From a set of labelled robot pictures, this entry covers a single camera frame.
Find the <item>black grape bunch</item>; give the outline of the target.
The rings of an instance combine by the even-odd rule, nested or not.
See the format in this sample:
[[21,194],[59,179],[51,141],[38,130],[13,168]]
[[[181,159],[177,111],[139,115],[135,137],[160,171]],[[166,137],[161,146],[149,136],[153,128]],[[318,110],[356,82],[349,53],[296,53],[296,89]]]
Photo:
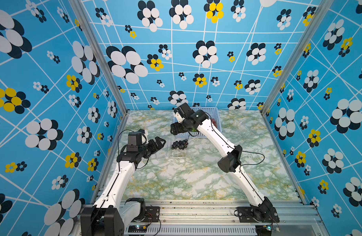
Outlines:
[[179,149],[179,150],[184,150],[187,147],[188,147],[188,139],[176,140],[171,145],[172,149]]

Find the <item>clear plastic clamshell container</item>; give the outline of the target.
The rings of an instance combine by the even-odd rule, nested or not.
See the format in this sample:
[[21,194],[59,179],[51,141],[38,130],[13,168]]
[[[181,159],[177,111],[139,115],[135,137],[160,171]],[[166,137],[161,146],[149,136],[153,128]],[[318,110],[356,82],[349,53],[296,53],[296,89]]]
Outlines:
[[192,149],[189,147],[190,146],[190,140],[189,140],[189,138],[184,138],[184,139],[188,139],[188,147],[186,149],[184,149],[184,150],[172,149],[171,145],[172,145],[172,143],[174,141],[172,141],[169,144],[168,152],[167,152],[167,157],[168,158],[170,158],[171,160],[185,161],[185,159],[189,158],[192,155]]

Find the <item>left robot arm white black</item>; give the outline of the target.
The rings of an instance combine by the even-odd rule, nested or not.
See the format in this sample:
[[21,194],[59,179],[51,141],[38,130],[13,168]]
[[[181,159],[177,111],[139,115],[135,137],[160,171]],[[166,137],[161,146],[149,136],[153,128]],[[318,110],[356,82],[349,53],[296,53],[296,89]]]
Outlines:
[[160,137],[128,139],[128,144],[119,152],[115,171],[102,194],[92,207],[85,207],[81,212],[82,236],[122,236],[134,219],[145,217],[143,198],[129,199],[123,207],[120,207],[121,200],[142,159],[148,159],[165,144],[166,140]]

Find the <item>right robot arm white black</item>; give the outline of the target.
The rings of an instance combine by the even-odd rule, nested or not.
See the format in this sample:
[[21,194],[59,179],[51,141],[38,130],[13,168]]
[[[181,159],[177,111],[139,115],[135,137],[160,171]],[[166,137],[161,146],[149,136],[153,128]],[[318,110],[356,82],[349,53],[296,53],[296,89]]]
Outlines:
[[195,112],[184,104],[174,109],[174,117],[177,122],[171,124],[171,133],[173,135],[188,133],[195,129],[206,136],[216,147],[221,155],[218,167],[232,176],[242,189],[249,201],[253,218],[258,222],[270,219],[272,222],[279,223],[280,220],[275,207],[268,197],[260,192],[243,169],[241,155],[244,150],[242,147],[230,142],[212,123],[210,116],[202,110]]

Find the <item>left green circuit board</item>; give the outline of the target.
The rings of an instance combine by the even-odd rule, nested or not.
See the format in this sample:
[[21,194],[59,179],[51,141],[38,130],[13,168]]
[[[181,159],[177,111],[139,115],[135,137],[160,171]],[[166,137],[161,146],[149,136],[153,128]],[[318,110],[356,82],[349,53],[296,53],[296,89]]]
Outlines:
[[148,226],[146,225],[130,225],[128,228],[128,233],[145,234],[147,229]]

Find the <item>green circuit board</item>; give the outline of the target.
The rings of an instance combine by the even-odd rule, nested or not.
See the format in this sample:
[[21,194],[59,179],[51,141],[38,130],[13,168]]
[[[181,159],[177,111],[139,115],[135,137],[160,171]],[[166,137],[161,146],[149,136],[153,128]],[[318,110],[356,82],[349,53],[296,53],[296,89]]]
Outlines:
[[256,226],[257,236],[271,236],[272,228],[271,226]]
[[145,234],[147,229],[148,226],[146,225],[130,225],[128,228],[128,233]]

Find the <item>right green circuit board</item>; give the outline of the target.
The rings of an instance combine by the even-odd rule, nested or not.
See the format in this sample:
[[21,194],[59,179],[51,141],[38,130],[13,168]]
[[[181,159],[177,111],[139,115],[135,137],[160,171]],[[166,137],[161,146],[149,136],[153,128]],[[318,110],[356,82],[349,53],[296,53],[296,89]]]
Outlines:
[[256,226],[257,236],[271,236],[272,228],[271,226]]

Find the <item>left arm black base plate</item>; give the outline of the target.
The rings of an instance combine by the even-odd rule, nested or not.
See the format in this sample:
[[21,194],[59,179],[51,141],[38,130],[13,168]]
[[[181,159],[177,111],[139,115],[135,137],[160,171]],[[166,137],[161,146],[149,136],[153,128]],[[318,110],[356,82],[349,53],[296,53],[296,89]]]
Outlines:
[[143,214],[139,215],[132,222],[157,223],[159,222],[160,207],[147,206]]

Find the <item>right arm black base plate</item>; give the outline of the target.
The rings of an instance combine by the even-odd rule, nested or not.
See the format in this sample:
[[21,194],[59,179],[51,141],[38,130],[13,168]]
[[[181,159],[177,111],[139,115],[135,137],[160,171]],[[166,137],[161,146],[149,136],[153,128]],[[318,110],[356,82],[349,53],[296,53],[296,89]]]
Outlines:
[[239,206],[234,211],[240,223],[279,223],[280,219],[276,209],[266,209],[264,212],[250,206]]

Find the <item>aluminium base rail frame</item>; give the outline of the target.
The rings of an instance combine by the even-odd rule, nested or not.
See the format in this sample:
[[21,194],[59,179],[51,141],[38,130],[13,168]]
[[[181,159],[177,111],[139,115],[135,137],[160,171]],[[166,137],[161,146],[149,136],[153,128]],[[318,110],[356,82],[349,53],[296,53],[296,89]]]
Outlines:
[[317,207],[301,201],[274,201],[279,223],[240,223],[234,216],[237,207],[247,207],[248,201],[149,201],[160,207],[159,222],[151,223],[145,234],[126,236],[257,236],[256,226],[271,226],[272,236],[327,236],[329,232]]

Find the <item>aluminium corner post left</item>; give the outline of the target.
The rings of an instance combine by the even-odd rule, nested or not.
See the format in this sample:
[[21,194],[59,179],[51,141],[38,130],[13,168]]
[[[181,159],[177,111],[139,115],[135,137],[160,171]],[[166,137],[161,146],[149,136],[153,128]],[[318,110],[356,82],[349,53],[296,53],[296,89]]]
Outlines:
[[83,8],[82,2],[77,1],[77,0],[70,0],[69,2],[70,2],[72,10],[74,11],[77,19],[79,20],[79,22],[81,23],[81,26],[83,27],[83,32],[85,34],[85,37],[86,37],[90,47],[92,48],[92,51],[96,57],[96,60],[99,63],[101,71],[103,72],[103,74],[107,80],[108,86],[110,87],[110,89],[117,101],[117,104],[118,104],[121,112],[123,113],[122,116],[125,117],[127,115],[127,108],[118,91],[118,86],[117,86],[117,84],[113,78],[113,75],[108,67],[108,63],[104,59],[103,52],[98,44],[97,38],[92,29],[92,24],[88,20],[88,17],[87,17],[86,11]]

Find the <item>aluminium corner post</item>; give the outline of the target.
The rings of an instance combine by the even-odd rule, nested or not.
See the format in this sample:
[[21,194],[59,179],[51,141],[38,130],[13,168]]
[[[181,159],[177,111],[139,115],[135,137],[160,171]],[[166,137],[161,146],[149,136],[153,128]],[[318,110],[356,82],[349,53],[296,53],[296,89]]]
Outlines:
[[123,113],[122,116],[125,117],[127,115],[127,108],[118,91],[118,86],[117,86],[117,84],[113,78],[113,75],[108,67],[108,63],[104,59],[103,52],[98,44],[97,38],[92,29],[92,24],[88,20],[88,17],[87,17],[86,11],[83,8],[82,2],[77,1],[77,0],[70,0],[69,2],[70,2],[72,10],[74,11],[77,19],[79,20],[79,22],[81,23],[81,26],[83,27],[83,32],[85,34],[85,37],[86,37],[90,47],[92,48],[92,51],[96,57],[96,60],[99,63],[101,71],[103,72],[103,74],[107,80],[108,86],[110,87],[110,89],[117,101],[117,104],[118,104],[121,112]]
[[263,117],[266,116],[266,112],[268,111],[268,109],[276,99],[276,96],[281,86],[286,82],[289,74],[292,72],[292,69],[295,67],[300,56],[302,55],[305,46],[310,42],[310,40],[314,36],[315,32],[317,31],[318,27],[320,26],[322,20],[326,16],[333,2],[334,0],[326,0],[326,1],[321,1],[320,4],[318,5],[314,18],[312,19],[311,23],[309,24],[309,26],[307,26],[306,30],[304,31],[297,46],[295,47],[293,53],[291,54],[289,60],[287,61],[281,76],[274,84],[269,96],[267,97],[264,103],[264,106],[261,110],[261,114]]

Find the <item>aluminium corner post right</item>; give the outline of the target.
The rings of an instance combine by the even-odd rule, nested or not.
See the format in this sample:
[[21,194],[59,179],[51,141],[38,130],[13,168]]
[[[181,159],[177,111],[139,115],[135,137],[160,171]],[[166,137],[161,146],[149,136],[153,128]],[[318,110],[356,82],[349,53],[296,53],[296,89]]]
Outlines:
[[300,56],[302,55],[305,46],[310,42],[310,40],[314,36],[315,32],[317,31],[318,27],[320,26],[322,20],[326,16],[333,2],[334,0],[326,0],[326,1],[321,1],[320,4],[318,5],[314,18],[312,19],[311,23],[309,24],[309,26],[307,26],[306,30],[304,31],[297,46],[295,47],[293,53],[291,54],[289,60],[287,61],[281,76],[274,84],[269,96],[267,97],[264,103],[264,106],[261,110],[261,114],[263,117],[266,116],[266,112],[268,111],[268,109],[276,99],[276,96],[281,86],[286,82],[289,74],[292,72],[292,69],[295,67]]

